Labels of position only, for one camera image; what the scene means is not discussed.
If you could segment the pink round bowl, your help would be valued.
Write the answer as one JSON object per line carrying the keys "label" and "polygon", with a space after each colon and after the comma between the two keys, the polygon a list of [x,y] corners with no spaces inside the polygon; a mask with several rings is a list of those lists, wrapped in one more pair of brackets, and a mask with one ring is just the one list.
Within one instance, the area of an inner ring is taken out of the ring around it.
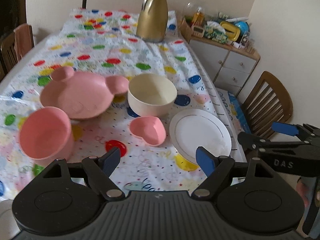
{"label": "pink round bowl", "polygon": [[23,153],[38,165],[67,160],[74,145],[70,118],[56,107],[39,109],[25,120],[18,141]]}

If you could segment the pink heart-shaped bowl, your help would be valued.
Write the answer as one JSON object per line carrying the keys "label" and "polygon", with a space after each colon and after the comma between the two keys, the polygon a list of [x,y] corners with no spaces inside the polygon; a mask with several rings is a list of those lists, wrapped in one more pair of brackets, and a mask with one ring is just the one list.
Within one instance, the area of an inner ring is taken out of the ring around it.
{"label": "pink heart-shaped bowl", "polygon": [[155,147],[163,144],[167,137],[163,123],[156,116],[141,116],[135,118],[130,122],[129,130],[133,136]]}

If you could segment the pink bear-shaped plate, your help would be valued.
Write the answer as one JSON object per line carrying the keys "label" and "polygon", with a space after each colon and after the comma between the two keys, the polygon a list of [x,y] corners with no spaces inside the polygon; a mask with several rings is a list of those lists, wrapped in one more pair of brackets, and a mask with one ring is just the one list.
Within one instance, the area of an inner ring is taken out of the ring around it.
{"label": "pink bear-shaped plate", "polygon": [[44,107],[57,107],[70,119],[85,120],[104,113],[115,96],[128,91],[129,80],[121,75],[104,77],[92,72],[61,67],[50,75],[51,81],[40,94]]}

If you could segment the cream round bowl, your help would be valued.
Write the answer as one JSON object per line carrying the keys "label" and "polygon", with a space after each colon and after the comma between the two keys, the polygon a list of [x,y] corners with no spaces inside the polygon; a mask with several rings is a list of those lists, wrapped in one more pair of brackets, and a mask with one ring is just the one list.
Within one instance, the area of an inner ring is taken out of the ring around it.
{"label": "cream round bowl", "polygon": [[139,116],[167,115],[176,98],[175,85],[164,76],[140,74],[129,82],[128,104]]}

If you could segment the blue picture book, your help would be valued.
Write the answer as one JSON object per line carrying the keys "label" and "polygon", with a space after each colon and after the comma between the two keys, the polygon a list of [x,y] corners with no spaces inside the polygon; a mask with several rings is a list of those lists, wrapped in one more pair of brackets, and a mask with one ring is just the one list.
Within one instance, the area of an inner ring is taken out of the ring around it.
{"label": "blue picture book", "polygon": [[220,88],[217,88],[217,93],[230,117],[230,120],[236,132],[238,134],[240,132],[246,132],[251,134],[251,130],[249,128],[249,125],[237,98],[231,92]]}

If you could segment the wooden chair right side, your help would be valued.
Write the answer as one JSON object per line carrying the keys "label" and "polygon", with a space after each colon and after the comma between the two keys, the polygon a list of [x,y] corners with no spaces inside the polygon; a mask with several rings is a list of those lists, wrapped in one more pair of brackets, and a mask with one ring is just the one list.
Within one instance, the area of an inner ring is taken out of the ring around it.
{"label": "wooden chair right side", "polygon": [[250,132],[264,139],[273,136],[274,122],[287,123],[293,115],[293,103],[284,85],[264,71],[241,106]]}

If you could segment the white gold-rimmed plate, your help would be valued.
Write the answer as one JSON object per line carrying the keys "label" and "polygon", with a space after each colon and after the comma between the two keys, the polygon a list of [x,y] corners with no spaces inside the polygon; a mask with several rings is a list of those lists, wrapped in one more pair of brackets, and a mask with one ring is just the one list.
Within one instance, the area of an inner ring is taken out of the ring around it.
{"label": "white gold-rimmed plate", "polygon": [[200,109],[177,113],[170,122],[169,135],[178,153],[195,165],[200,146],[216,157],[231,153],[232,140],[226,126],[216,116]]}

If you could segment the white drawer cabinet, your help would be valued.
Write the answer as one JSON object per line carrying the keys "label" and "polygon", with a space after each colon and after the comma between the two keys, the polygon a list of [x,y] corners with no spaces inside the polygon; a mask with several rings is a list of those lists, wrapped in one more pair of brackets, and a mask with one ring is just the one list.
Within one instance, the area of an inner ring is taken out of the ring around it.
{"label": "white drawer cabinet", "polygon": [[204,37],[192,36],[191,27],[185,19],[181,20],[179,30],[213,84],[239,95],[260,60],[259,53],[248,53]]}

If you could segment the balloon print tablecloth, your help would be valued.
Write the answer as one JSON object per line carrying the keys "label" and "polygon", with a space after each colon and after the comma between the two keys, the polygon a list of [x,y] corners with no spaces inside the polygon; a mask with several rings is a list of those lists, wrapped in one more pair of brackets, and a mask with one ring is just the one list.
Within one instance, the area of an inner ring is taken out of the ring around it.
{"label": "balloon print tablecloth", "polygon": [[196,149],[245,161],[221,93],[168,13],[165,39],[136,36],[138,15],[74,9],[61,32],[26,56],[1,90],[1,200],[49,163],[113,147],[111,175],[130,191],[193,191]]}

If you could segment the blue globe on cabinet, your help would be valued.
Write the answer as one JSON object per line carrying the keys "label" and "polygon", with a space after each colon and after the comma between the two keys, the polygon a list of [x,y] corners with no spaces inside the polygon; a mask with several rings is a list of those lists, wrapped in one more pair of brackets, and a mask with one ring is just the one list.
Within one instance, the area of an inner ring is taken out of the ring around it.
{"label": "blue globe on cabinet", "polygon": [[235,22],[234,25],[240,29],[240,37],[243,37],[244,34],[250,32],[249,24],[244,21]]}

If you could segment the yellow container on cabinet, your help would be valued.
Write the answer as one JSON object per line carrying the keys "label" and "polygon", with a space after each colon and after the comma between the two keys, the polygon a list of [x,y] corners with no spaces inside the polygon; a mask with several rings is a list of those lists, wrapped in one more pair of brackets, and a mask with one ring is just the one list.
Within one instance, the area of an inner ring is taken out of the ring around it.
{"label": "yellow container on cabinet", "polygon": [[241,31],[237,26],[227,21],[221,21],[220,25],[225,30],[226,35],[230,41],[235,42],[239,38]]}

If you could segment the green tissue pack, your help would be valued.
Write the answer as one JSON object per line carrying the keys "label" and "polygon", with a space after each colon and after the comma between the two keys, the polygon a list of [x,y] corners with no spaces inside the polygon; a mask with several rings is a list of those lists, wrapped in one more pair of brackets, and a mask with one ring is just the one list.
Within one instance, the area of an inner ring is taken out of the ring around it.
{"label": "green tissue pack", "polygon": [[218,42],[220,44],[226,44],[228,39],[227,35],[223,31],[220,31],[219,29],[213,27],[209,27],[208,25],[206,26],[204,31],[204,38]]}

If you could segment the amber bottle on cabinet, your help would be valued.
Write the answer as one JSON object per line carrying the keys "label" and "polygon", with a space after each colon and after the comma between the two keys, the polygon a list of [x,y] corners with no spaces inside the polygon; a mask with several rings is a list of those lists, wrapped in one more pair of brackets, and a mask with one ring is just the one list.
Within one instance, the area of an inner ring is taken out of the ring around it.
{"label": "amber bottle on cabinet", "polygon": [[203,20],[204,20],[204,10],[202,7],[198,7],[191,21],[191,25],[201,27]]}

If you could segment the pink towel on chair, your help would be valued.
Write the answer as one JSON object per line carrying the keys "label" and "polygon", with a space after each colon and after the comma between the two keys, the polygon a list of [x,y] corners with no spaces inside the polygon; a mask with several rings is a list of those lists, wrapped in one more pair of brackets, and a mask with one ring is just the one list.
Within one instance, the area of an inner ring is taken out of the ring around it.
{"label": "pink towel on chair", "polygon": [[34,47],[31,25],[24,23],[14,29],[14,50],[20,61]]}

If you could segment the gold thermos jug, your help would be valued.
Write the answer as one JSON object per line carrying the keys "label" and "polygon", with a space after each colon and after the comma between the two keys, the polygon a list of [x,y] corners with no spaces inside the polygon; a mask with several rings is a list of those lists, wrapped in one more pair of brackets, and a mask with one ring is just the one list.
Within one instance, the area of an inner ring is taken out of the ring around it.
{"label": "gold thermos jug", "polygon": [[146,42],[162,42],[168,23],[167,0],[143,0],[136,36]]}

